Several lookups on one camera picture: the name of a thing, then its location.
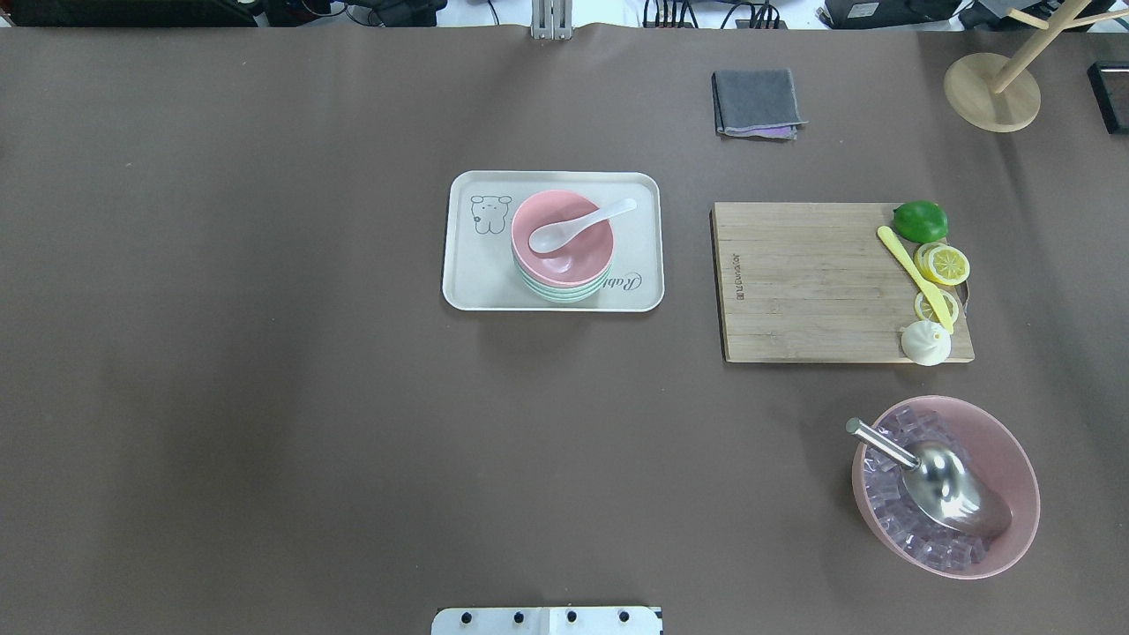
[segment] yellow knife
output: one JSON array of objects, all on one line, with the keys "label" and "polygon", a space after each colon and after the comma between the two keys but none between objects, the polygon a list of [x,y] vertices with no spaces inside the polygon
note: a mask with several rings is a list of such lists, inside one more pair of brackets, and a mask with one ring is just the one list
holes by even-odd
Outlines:
[{"label": "yellow knife", "polygon": [[918,288],[925,294],[925,298],[933,306],[933,312],[937,315],[937,320],[940,320],[940,325],[952,333],[953,314],[948,312],[948,305],[945,304],[945,298],[940,295],[940,289],[937,288],[937,285],[921,277],[921,272],[917,270],[917,266],[913,264],[909,252],[902,246],[902,242],[894,235],[893,229],[885,225],[878,227],[878,240],[882,241],[882,244],[886,245],[886,249],[890,250],[890,253],[894,254],[894,259],[902,266],[902,269],[917,282]]}]

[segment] small pink bowl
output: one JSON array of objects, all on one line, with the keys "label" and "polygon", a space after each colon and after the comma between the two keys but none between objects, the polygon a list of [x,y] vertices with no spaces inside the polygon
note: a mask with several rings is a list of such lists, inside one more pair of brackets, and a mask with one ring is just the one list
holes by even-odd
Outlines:
[{"label": "small pink bowl", "polygon": [[988,487],[999,493],[1012,507],[1012,527],[992,540],[983,560],[970,565],[964,571],[937,571],[914,560],[909,554],[899,549],[878,527],[878,519],[866,498],[863,482],[863,456],[866,445],[860,443],[858,451],[855,452],[851,481],[855,487],[855,502],[870,531],[902,559],[945,577],[979,580],[1004,572],[1019,562],[1035,539],[1040,514],[1035,470],[1032,469],[1031,461],[1027,460],[1027,454],[1019,446],[1019,442],[996,417],[952,397],[928,395],[907,399],[883,412],[875,427],[881,428],[881,423],[903,406],[911,406],[914,410],[935,410],[948,424],[948,432],[968,450],[969,467],[972,471]]},{"label": "small pink bowl", "polygon": [[549,253],[530,249],[530,234],[550,223],[571,220],[597,208],[594,202],[568,190],[545,190],[525,199],[514,212],[510,229],[510,244],[518,266],[534,280],[551,287],[567,289],[595,280],[612,263],[615,238],[611,223],[597,223]]}]

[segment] wooden stand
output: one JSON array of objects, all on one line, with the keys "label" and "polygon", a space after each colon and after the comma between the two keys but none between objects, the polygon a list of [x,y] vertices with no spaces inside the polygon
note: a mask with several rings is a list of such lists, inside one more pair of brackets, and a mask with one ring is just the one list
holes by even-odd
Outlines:
[{"label": "wooden stand", "polygon": [[992,132],[1015,132],[1039,114],[1039,84],[1026,68],[1051,41],[1068,28],[1129,16],[1129,9],[1075,19],[1089,0],[1067,0],[1048,20],[1012,9],[1008,17],[1039,31],[1008,59],[973,53],[953,62],[945,72],[945,96],[969,123]]}]

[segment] gray towel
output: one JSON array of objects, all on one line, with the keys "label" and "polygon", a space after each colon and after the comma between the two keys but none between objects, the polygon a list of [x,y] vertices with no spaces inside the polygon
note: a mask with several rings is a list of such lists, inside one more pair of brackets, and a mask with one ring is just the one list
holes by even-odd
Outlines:
[{"label": "gray towel", "polygon": [[795,139],[799,118],[790,69],[714,73],[714,123],[720,134]]}]

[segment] cutting board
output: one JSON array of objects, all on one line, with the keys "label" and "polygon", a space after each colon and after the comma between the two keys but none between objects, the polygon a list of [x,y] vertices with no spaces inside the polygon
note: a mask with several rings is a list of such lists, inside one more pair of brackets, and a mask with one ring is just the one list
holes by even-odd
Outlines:
[{"label": "cutting board", "polygon": [[[917,285],[875,230],[896,203],[714,203],[725,358],[910,363]],[[904,242],[913,253],[916,243]],[[940,287],[953,295],[952,287]],[[964,311],[947,362],[971,362]]]}]

